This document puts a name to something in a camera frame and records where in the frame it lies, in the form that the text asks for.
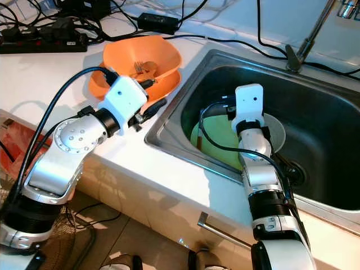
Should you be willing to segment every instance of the sink drain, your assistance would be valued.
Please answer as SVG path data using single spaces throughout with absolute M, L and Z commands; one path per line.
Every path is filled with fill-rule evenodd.
M 291 166 L 286 166 L 285 174 L 289 178 L 290 183 L 294 187 L 299 187 L 304 184 L 306 180 L 306 172 L 304 168 L 297 162 L 289 161 Z

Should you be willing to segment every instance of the cabinet handle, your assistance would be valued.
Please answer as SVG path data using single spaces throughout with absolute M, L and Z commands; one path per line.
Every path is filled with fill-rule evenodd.
M 232 242 L 235 245 L 242 246 L 243 248 L 251 249 L 250 244 L 240 240 L 239 238 L 236 238 L 236 237 L 228 234 L 227 232 L 222 231 L 221 229 L 218 229 L 214 226 L 207 224 L 206 219 L 208 218 L 208 216 L 209 216 L 208 214 L 201 212 L 201 214 L 199 216 L 199 221 L 197 222 L 197 225 L 200 226 L 201 228 L 208 230 L 209 232 L 212 232 L 212 233 L 220 236 L 221 238 L 224 238 L 224 239 Z

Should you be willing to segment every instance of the floor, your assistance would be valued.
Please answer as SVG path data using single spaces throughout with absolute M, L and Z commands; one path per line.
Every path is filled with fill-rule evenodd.
M 70 207 L 80 209 L 98 203 L 95 199 L 76 192 Z M 82 211 L 79 216 L 87 222 L 111 219 L 119 213 L 104 205 L 97 205 Z M 165 238 L 139 222 L 121 215 L 112 221 L 97 223 L 96 240 L 78 269 L 98 270 L 121 254 L 139 255 L 144 270 L 186 270 L 189 250 Z M 89 229 L 78 230 L 73 252 L 65 269 L 73 269 L 74 263 L 90 238 Z

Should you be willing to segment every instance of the sink basin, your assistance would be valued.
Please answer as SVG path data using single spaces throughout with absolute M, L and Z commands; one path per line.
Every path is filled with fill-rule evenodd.
M 240 181 L 237 169 L 200 152 L 190 136 L 201 109 L 250 83 L 263 86 L 264 112 L 285 127 L 280 154 L 303 174 L 293 186 L 298 200 L 360 224 L 358 92 L 211 50 L 151 128 L 146 142 Z M 315 208 L 309 212 L 317 214 Z

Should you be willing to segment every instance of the white countertop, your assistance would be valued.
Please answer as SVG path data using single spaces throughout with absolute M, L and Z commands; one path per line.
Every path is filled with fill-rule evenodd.
M 129 26 L 121 22 L 114 29 L 119 34 L 126 33 Z M 168 97 L 168 103 L 212 48 L 279 68 L 285 66 L 284 62 L 268 59 L 240 46 L 234 49 L 201 39 L 172 39 L 170 42 L 181 53 L 183 62 L 180 68 L 181 84 Z M 1 55 L 0 114 L 35 128 L 53 95 L 65 81 L 76 72 L 101 62 L 104 45 L 90 46 L 85 53 Z M 350 89 L 359 89 L 360 86 L 354 80 L 308 67 L 303 69 L 302 74 Z M 88 80 L 89 75 L 83 76 L 67 89 L 53 110 L 45 130 L 87 105 L 96 106 L 98 101 L 87 90 Z M 242 186 L 144 143 L 146 133 L 163 110 L 142 125 L 140 132 L 130 129 L 124 137 L 113 136 L 98 146 L 92 155 L 147 185 L 197 202 L 238 224 L 251 226 L 248 201 Z M 309 214 L 301 212 L 300 215 L 315 258 L 335 269 L 358 269 L 360 237 Z

